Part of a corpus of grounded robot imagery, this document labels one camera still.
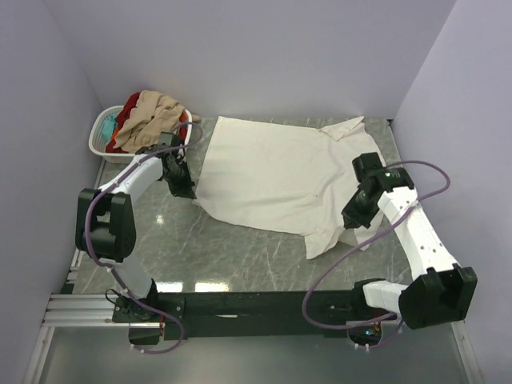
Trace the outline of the cream white t-shirt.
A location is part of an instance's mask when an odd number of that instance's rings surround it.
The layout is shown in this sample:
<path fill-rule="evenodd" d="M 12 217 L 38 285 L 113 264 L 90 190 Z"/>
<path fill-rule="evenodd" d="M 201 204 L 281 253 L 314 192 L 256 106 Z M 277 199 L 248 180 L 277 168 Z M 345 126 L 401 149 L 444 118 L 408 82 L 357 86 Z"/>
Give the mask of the cream white t-shirt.
<path fill-rule="evenodd" d="M 306 257 L 338 242 L 356 246 L 376 235 L 347 230 L 342 209 L 358 182 L 352 161 L 378 152 L 363 117 L 322 128 L 218 118 L 196 188 L 196 203 L 233 225 L 303 236 Z"/>

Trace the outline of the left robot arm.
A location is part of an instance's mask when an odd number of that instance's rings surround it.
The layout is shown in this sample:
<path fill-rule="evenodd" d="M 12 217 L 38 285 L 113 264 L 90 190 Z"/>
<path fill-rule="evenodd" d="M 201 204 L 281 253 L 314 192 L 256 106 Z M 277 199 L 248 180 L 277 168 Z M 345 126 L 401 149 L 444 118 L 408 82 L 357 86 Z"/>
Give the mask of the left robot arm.
<path fill-rule="evenodd" d="M 113 274 L 121 295 L 132 301 L 131 311 L 144 322 L 158 316 L 160 302 L 156 283 L 134 255 L 134 203 L 156 181 L 165 182 L 175 197 L 196 199 L 186 144 L 176 134 L 163 133 L 112 180 L 78 195 L 76 247 Z"/>

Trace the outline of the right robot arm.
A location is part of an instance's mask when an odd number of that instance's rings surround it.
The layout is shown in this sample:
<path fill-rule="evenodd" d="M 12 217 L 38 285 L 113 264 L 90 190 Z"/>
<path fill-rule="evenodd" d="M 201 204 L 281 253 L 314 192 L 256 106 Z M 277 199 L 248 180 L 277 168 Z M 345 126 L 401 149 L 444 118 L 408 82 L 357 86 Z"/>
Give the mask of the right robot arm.
<path fill-rule="evenodd" d="M 408 286 L 382 279 L 356 282 L 354 315 L 368 319 L 378 310 L 392 312 L 413 330 L 464 320 L 477 275 L 473 268 L 460 266 L 442 244 L 407 171 L 384 166 L 375 152 L 359 155 L 352 165 L 358 188 L 342 210 L 345 229 L 370 228 L 377 214 L 383 214 L 402 245 L 412 276 Z"/>

